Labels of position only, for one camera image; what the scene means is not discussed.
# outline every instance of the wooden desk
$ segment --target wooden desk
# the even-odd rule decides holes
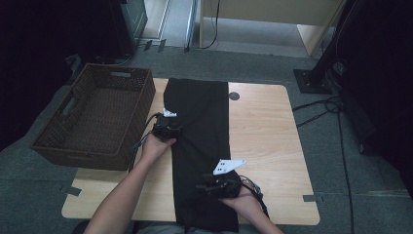
[[[164,107],[167,82],[155,79],[157,91],[150,114]],[[318,224],[316,202],[303,200],[303,195],[313,195],[313,189],[285,87],[229,83],[229,91],[241,96],[230,100],[231,155],[247,160],[237,173],[259,184],[273,222]],[[133,219],[175,221],[170,154],[167,151],[147,177]],[[91,218],[126,174],[79,169],[72,186],[82,193],[79,197],[67,196],[63,216]]]
[[[218,0],[203,0],[200,17],[200,47],[204,17],[216,17]],[[312,56],[326,31],[337,21],[346,0],[225,0],[219,18],[297,24],[307,53]]]

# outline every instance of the brown basket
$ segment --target brown basket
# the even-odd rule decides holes
[[[124,171],[154,95],[150,69],[87,64],[31,148],[57,165]]]

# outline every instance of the folded black fabric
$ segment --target folded black fabric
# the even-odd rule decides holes
[[[238,232],[237,214],[196,187],[220,159],[231,159],[228,83],[169,79],[165,108],[183,128],[172,146],[176,222],[186,228]]]

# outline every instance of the carpeted floor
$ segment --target carpeted floor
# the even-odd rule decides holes
[[[149,67],[154,77],[191,78],[286,86],[291,105],[326,99],[300,94],[292,69],[312,69],[311,58],[289,58],[229,52],[140,48],[125,65]],[[62,87],[27,135],[0,152],[0,233],[71,233],[82,220],[62,217],[66,194],[76,169],[50,164],[29,148],[69,90]],[[296,123],[322,113],[324,106],[294,112]],[[358,153],[346,113],[341,113],[344,152],[353,197],[356,233],[413,232],[413,202],[398,172],[380,156]],[[318,198],[316,226],[281,225],[285,233],[351,233],[351,209],[340,146],[338,117],[326,114],[298,129],[310,179]]]

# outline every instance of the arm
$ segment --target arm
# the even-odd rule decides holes
[[[248,189],[242,187],[237,198],[222,199],[221,202],[248,220],[260,233],[282,234],[278,227],[264,215],[258,201]]]
[[[124,233],[126,231],[149,170],[165,150],[175,142],[175,139],[161,142],[153,135],[148,135],[143,143],[139,161],[99,205],[85,233]]]

